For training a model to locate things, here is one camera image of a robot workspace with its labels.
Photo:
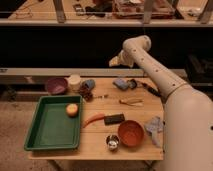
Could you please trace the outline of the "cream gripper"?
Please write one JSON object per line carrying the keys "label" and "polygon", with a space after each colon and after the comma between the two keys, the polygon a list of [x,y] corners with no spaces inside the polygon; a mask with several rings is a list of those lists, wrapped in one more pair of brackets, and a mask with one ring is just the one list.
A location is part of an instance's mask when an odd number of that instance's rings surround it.
{"label": "cream gripper", "polygon": [[119,65],[124,65],[132,68],[134,65],[134,60],[124,50],[121,50],[117,56],[113,57],[109,61],[110,67]]}

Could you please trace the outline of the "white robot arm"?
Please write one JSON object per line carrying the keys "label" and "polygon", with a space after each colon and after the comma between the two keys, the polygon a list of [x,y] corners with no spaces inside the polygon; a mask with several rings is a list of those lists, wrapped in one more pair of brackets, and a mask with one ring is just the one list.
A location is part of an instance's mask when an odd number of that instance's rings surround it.
{"label": "white robot arm", "polygon": [[213,171],[213,100],[148,54],[151,40],[123,42],[111,66],[138,65],[156,84],[164,106],[164,171]]}

